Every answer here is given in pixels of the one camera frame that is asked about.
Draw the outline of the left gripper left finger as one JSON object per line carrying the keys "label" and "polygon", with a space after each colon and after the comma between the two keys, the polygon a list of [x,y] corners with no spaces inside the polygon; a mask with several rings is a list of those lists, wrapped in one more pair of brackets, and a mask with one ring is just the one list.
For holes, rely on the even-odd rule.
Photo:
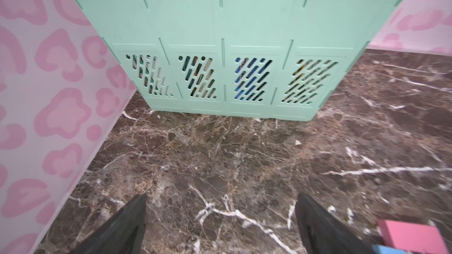
{"label": "left gripper left finger", "polygon": [[147,195],[135,196],[100,228],[82,241],[72,254],[138,254],[145,234]]}

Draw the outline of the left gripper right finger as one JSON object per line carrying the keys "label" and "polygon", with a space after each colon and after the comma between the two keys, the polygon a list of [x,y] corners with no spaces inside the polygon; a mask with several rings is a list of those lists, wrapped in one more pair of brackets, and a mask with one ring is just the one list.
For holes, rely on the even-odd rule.
{"label": "left gripper right finger", "polygon": [[295,217],[309,254],[373,254],[371,246],[323,208],[311,195],[300,193]]}

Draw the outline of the pink block top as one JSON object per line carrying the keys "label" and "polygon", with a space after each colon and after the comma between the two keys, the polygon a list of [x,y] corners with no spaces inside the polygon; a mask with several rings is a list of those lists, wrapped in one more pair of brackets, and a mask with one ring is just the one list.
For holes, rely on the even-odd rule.
{"label": "pink block top", "polygon": [[391,220],[379,220],[378,226],[385,246],[423,254],[450,253],[435,226]]}

